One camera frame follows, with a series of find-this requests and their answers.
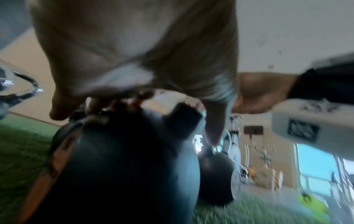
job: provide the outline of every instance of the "black wristband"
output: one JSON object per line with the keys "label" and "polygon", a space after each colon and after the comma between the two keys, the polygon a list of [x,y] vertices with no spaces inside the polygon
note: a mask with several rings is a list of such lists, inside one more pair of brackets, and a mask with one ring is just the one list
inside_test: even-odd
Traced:
{"label": "black wristband", "polygon": [[354,104],[354,70],[310,69],[290,91],[288,99],[294,98]]}

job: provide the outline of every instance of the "kettlebell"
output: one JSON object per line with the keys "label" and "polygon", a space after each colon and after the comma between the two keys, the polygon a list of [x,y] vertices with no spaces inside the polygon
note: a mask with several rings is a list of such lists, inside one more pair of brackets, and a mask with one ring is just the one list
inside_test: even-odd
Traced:
{"label": "kettlebell", "polygon": [[73,119],[53,138],[48,164],[18,223],[189,224],[200,171],[192,138],[202,115],[180,103]]}
{"label": "kettlebell", "polygon": [[200,167],[199,198],[214,206],[225,206],[240,193],[240,172],[228,152],[215,152],[203,144],[198,154]]}

